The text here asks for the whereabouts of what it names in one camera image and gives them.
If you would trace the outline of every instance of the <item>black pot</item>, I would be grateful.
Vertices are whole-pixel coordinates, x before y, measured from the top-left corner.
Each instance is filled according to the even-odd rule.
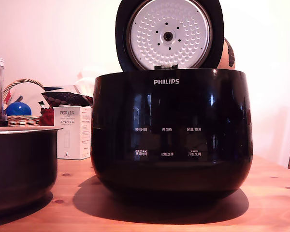
[[[45,196],[57,177],[53,127],[0,128],[0,215]]]
[[[111,191],[138,201],[215,200],[252,163],[246,76],[219,69],[96,79],[91,159]]]

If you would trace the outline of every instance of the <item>blue ball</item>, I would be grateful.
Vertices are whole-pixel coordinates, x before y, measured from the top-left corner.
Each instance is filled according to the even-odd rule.
[[[30,107],[23,102],[13,102],[6,108],[7,116],[30,116]]]

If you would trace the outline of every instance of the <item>wooden table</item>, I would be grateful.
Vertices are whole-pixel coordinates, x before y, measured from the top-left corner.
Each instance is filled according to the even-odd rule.
[[[90,159],[59,160],[58,179],[42,202],[0,219],[0,232],[290,232],[290,170],[254,157],[236,193],[212,206],[166,208],[116,200]]]

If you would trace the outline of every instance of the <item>perforated metal plate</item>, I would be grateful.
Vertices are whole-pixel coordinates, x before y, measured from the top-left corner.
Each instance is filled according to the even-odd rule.
[[[211,46],[211,23],[194,0],[148,0],[136,9],[127,29],[127,48],[136,66],[198,68]]]

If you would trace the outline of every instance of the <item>pot rim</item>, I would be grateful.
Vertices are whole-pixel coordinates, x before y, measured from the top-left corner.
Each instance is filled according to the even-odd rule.
[[[0,134],[22,134],[45,131],[58,131],[62,127],[0,127]]]

